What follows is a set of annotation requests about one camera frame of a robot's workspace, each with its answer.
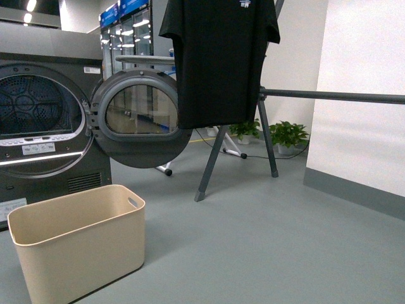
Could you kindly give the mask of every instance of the basket handle hole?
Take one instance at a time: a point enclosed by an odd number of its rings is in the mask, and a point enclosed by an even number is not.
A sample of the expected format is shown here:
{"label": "basket handle hole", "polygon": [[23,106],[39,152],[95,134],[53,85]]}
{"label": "basket handle hole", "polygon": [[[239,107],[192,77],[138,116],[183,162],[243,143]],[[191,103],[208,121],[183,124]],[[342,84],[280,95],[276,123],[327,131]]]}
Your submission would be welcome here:
{"label": "basket handle hole", "polygon": [[128,198],[128,201],[129,201],[131,204],[133,204],[133,206],[135,206],[135,207],[138,208],[138,203],[137,203],[135,200],[133,200],[132,198]]}

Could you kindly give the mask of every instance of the black t-shirt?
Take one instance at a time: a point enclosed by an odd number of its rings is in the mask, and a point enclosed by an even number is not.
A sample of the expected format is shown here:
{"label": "black t-shirt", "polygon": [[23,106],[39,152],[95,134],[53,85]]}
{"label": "black t-shirt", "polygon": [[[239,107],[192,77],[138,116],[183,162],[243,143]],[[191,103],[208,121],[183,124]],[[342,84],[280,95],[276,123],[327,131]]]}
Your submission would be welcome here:
{"label": "black t-shirt", "polygon": [[280,42],[273,0],[168,0],[159,35],[173,40],[181,129],[254,119],[267,42]]}

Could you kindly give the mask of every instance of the door glass window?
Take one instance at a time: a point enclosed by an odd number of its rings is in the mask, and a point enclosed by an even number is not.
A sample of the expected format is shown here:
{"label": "door glass window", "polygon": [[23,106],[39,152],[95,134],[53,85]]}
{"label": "door glass window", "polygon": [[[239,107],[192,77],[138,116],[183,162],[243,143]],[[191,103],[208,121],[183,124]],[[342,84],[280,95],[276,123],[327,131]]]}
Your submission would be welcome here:
{"label": "door glass window", "polygon": [[177,109],[156,87],[133,85],[111,100],[106,124],[118,134],[169,134],[177,129]]}

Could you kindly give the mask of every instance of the t-shirt logo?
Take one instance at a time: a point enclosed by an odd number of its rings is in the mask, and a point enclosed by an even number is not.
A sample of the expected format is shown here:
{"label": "t-shirt logo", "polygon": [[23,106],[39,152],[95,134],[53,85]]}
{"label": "t-shirt logo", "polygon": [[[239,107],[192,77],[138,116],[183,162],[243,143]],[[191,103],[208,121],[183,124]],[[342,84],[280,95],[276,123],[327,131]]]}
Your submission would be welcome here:
{"label": "t-shirt logo", "polygon": [[251,5],[251,0],[240,0],[240,6],[243,8],[248,8]]}

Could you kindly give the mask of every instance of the dryer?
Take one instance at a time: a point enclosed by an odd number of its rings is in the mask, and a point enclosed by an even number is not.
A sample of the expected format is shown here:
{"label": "dryer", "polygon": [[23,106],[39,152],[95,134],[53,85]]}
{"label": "dryer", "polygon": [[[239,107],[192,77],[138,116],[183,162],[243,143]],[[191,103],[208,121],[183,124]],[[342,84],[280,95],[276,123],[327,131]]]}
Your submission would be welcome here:
{"label": "dryer", "polygon": [[110,157],[153,168],[187,145],[171,77],[137,68],[104,82],[98,35],[0,32],[0,228],[20,203],[111,184]]}

